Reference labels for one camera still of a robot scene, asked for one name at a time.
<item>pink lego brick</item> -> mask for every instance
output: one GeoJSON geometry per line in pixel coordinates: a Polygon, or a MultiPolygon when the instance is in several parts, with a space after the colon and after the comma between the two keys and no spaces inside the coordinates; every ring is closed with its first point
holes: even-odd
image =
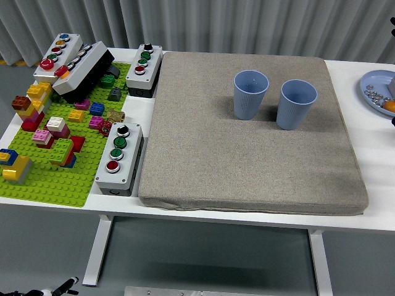
{"type": "Polygon", "coordinates": [[[62,131],[49,131],[55,138],[55,140],[58,140],[60,138],[67,139],[69,138],[70,135],[70,130],[67,125],[65,125],[62,129],[62,131]]]}
{"type": "Polygon", "coordinates": [[[98,130],[99,124],[102,123],[104,119],[100,116],[92,116],[91,121],[89,122],[89,128],[92,130],[98,130]]]}
{"type": "Polygon", "coordinates": [[[88,98],[86,98],[85,100],[83,100],[83,101],[80,102],[80,103],[75,103],[75,104],[74,104],[74,107],[75,107],[77,110],[84,110],[84,111],[87,111],[87,110],[89,110],[90,105],[91,105],[91,101],[90,101],[88,98]]]}
{"type": "Polygon", "coordinates": [[[49,131],[45,131],[43,129],[36,130],[35,134],[32,137],[32,141],[36,144],[48,144],[49,139],[52,137],[49,131]]]}

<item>blue plate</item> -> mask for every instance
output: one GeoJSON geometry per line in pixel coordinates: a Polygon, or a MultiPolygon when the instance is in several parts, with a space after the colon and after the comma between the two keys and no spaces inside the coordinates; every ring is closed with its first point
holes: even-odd
{"type": "Polygon", "coordinates": [[[381,108],[380,106],[377,106],[375,103],[372,102],[372,99],[369,96],[367,96],[364,92],[367,90],[366,87],[368,85],[373,85],[374,88],[371,91],[376,91],[377,94],[382,94],[383,97],[388,97],[392,100],[393,96],[388,90],[388,85],[394,77],[395,77],[395,72],[386,71],[386,70],[376,70],[366,73],[360,79],[360,90],[362,96],[368,102],[368,104],[371,105],[377,111],[380,111],[381,113],[387,114],[392,117],[395,117],[395,112],[391,112],[385,110],[384,108],[381,108]]]}

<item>black button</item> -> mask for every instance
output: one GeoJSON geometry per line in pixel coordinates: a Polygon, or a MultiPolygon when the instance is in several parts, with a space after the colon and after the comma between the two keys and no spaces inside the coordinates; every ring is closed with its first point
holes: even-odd
{"type": "Polygon", "coordinates": [[[126,138],[130,135],[129,128],[126,125],[123,125],[117,129],[117,134],[120,137],[126,138]]]}

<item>blue cup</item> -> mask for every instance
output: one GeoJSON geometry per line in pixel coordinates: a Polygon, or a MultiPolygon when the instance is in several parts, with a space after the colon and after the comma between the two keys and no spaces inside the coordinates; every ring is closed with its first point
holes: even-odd
{"type": "Polygon", "coordinates": [[[237,118],[252,119],[269,87],[269,80],[261,72],[245,70],[236,74],[233,107],[237,118]]]}
{"type": "Polygon", "coordinates": [[[304,80],[288,80],[281,87],[277,110],[277,125],[283,130],[295,130],[318,99],[316,88],[304,80]]]}

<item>yellow lego brick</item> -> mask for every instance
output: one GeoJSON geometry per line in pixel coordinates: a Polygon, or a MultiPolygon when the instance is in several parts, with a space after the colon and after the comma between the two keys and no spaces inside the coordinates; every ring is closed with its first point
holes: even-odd
{"type": "Polygon", "coordinates": [[[8,162],[10,157],[11,155],[9,155],[8,153],[0,152],[0,161],[2,162],[8,162]]]}
{"type": "Polygon", "coordinates": [[[52,91],[52,86],[48,82],[40,82],[38,85],[41,86],[46,93],[50,93],[52,91]]]}
{"type": "Polygon", "coordinates": [[[24,169],[29,163],[30,158],[18,155],[12,166],[3,165],[2,177],[8,181],[18,182],[24,169]]]}
{"type": "Polygon", "coordinates": [[[69,115],[69,121],[75,123],[82,123],[84,120],[85,113],[82,110],[75,110],[73,109],[69,115]]]}
{"type": "Polygon", "coordinates": [[[22,111],[22,110],[15,110],[15,112],[17,112],[18,115],[24,116],[24,117],[31,117],[31,115],[33,114],[33,112],[35,111],[35,106],[33,104],[30,104],[29,108],[26,109],[26,111],[22,111]]]}
{"type": "Polygon", "coordinates": [[[31,100],[41,100],[41,97],[43,96],[45,92],[45,89],[40,86],[40,85],[31,85],[29,89],[27,90],[27,95],[31,100]]]}
{"type": "Polygon", "coordinates": [[[40,111],[42,111],[41,109],[43,108],[43,102],[41,102],[40,100],[32,100],[31,104],[35,107],[35,109],[40,113],[40,111]]]}

